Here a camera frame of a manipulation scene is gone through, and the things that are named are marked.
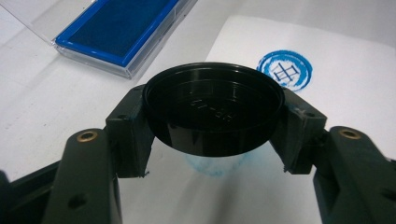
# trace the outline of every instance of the black plastic bracket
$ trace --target black plastic bracket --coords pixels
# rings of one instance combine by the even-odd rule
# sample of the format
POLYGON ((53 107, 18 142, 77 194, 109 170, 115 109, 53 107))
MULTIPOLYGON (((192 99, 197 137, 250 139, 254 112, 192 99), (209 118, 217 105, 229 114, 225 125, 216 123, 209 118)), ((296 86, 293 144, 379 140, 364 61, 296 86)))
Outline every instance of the black plastic bracket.
POLYGON ((285 105, 270 142, 293 175, 309 174, 311 151, 320 147, 326 116, 289 89, 283 89, 285 105))
POLYGON ((131 89, 106 119, 119 178, 146 175, 154 134, 142 108, 144 86, 131 89))

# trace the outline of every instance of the white surface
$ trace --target white surface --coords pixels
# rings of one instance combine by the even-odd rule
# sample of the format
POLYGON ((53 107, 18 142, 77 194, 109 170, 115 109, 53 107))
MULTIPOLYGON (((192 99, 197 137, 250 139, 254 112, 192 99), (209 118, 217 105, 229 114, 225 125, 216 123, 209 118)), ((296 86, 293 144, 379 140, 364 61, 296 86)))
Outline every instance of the white surface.
POLYGON ((311 63, 311 81, 297 94, 328 117, 327 129, 358 129, 387 157, 396 158, 394 48, 301 25, 234 16, 206 60, 256 69, 264 55, 282 49, 311 63))
MULTIPOLYGON (((68 136, 103 128, 106 116, 136 81, 146 83, 166 68, 204 61, 231 15, 289 22, 394 50, 394 9, 392 0, 200 0, 137 81, 63 58, 0 7, 0 169, 15 180, 59 160, 68 136)), ((391 82, 394 75, 387 74, 387 79, 391 82)), ((373 128, 382 127, 374 119, 384 116, 381 109, 372 116, 359 111, 356 120, 359 115, 373 128)), ((382 131, 372 136, 380 146, 384 141, 378 139, 394 139, 395 134, 382 131)), ((392 141, 385 145, 387 155, 394 155, 388 148, 392 141)), ((283 174, 279 158, 268 146, 251 152, 221 177, 196 172, 189 160, 155 141, 150 174, 120 181, 124 223, 320 223, 312 177, 283 174), (251 206, 240 207, 250 202, 251 206)))

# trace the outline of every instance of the white paper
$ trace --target white paper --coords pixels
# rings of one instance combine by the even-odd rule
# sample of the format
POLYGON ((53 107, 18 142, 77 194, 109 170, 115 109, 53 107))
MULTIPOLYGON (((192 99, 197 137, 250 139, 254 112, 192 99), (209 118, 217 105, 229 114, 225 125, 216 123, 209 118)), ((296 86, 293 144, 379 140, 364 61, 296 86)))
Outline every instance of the white paper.
POLYGON ((297 94, 328 117, 327 128, 358 129, 387 157, 396 158, 393 48, 291 23, 235 16, 224 24, 206 60, 256 69, 264 55, 281 49, 311 63, 311 81, 297 94))

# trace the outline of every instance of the clear plastic case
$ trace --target clear plastic case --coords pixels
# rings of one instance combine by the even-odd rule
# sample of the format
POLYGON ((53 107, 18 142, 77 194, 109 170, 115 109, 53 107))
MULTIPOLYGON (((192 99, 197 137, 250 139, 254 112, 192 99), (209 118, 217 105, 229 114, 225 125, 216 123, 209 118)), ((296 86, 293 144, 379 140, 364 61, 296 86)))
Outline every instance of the clear plastic case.
POLYGON ((0 0, 63 56, 132 78, 143 73, 197 0, 0 0))

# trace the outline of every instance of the bolt hole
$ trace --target bolt hole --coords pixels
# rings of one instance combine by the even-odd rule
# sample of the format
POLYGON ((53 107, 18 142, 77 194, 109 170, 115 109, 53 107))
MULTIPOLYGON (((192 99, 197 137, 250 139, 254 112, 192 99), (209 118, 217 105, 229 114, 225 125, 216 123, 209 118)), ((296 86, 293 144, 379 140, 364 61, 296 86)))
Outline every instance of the bolt hole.
POLYGON ((78 135, 77 140, 81 143, 83 142, 91 142, 93 139, 95 139, 98 136, 97 132, 85 132, 81 133, 78 135))
POLYGON ((340 131, 340 134, 343 135, 345 138, 349 139, 361 139, 361 135, 355 131, 349 129, 343 129, 340 131))
POLYGON ((78 210, 87 204, 87 202, 87 194, 81 193, 70 198, 68 206, 72 210, 78 210))

